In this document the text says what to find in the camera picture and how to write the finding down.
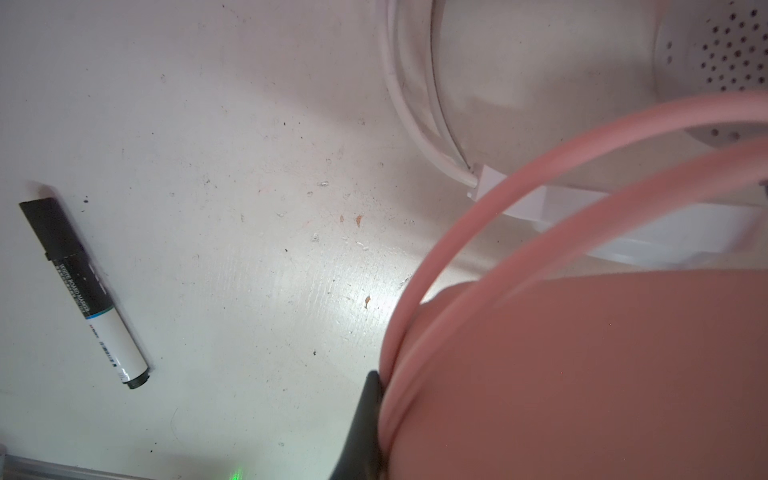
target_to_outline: white cord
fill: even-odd
[[[440,96],[438,93],[437,85],[437,61],[435,58],[436,53],[439,51],[438,44],[440,40],[440,24],[435,23],[435,18],[442,17],[437,15],[437,1],[432,0],[432,13],[429,16],[429,36],[427,37],[427,50],[425,56],[424,70],[427,80],[427,96],[429,97],[429,110],[432,113],[432,118],[435,120],[435,126],[440,134],[440,137],[448,144],[449,150],[452,152],[453,160],[456,164],[462,168],[469,169],[469,163],[464,158],[464,154],[458,147],[458,143],[453,137],[453,133],[445,122],[445,115],[442,113],[442,105],[440,103]]]
[[[416,119],[413,117],[410,107],[406,103],[406,98],[402,93],[400,81],[397,78],[397,68],[395,63],[395,23],[397,14],[397,0],[377,0],[376,2],[376,25],[379,36],[379,54],[382,58],[384,69],[384,81],[386,83],[389,96],[395,106],[400,121],[405,126],[411,139],[416,143],[419,150],[432,162],[442,173],[448,175],[454,180],[462,182],[472,188],[477,187],[478,179],[472,175],[466,166],[458,166],[451,155],[444,152],[440,146],[433,144],[422,132]]]

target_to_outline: white tabletop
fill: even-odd
[[[406,43],[425,34],[421,3]],[[446,10],[441,79],[472,161],[511,171],[653,103],[645,2],[462,3]],[[419,104],[421,59],[403,61]],[[612,188],[705,150],[670,135],[565,180]],[[151,364],[139,389],[120,384],[18,208],[41,184]],[[0,442],[157,480],[325,478],[389,314],[465,192],[389,103],[371,2],[1,3]],[[438,287],[534,235],[497,220]]]

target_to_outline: whiteboard marker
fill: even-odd
[[[55,198],[23,202],[19,206],[120,380],[129,389],[142,386],[149,379],[147,362],[96,276],[61,206]]]

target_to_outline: pink tube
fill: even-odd
[[[510,175],[462,215],[413,274],[384,335],[379,358],[384,386],[392,378],[402,338],[426,291],[491,220],[536,187],[593,158],[659,134],[720,122],[768,123],[768,93],[715,94],[657,105],[576,137]]]
[[[518,249],[446,307],[400,359],[379,414],[383,451],[391,449],[407,408],[429,374],[430,360],[482,309],[643,223],[766,177],[768,138],[761,138],[703,155],[631,185]]]

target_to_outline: pink cord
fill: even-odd
[[[768,138],[698,157],[631,185],[525,244],[445,308],[399,362],[379,414],[379,443],[389,452],[429,362],[474,315],[580,255],[687,204],[768,177]]]
[[[488,223],[536,187],[573,167],[635,141],[713,123],[768,123],[768,93],[740,92],[685,98],[598,127],[540,156],[510,175],[454,224],[432,248],[403,292],[389,321],[379,372],[384,386],[411,318],[437,276]]]

